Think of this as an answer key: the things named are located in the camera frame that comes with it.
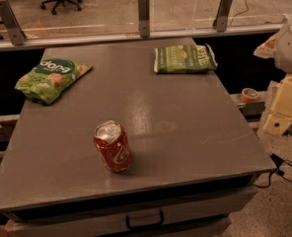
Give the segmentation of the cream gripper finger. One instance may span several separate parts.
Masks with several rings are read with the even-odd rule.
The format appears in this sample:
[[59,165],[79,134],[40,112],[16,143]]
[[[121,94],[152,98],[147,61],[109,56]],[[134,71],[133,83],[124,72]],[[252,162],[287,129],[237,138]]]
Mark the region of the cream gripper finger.
[[282,135],[292,124],[292,75],[287,75],[277,87],[263,130]]
[[273,58],[275,53],[275,41],[277,39],[277,34],[272,35],[268,40],[259,45],[255,51],[254,55],[259,58],[267,59]]

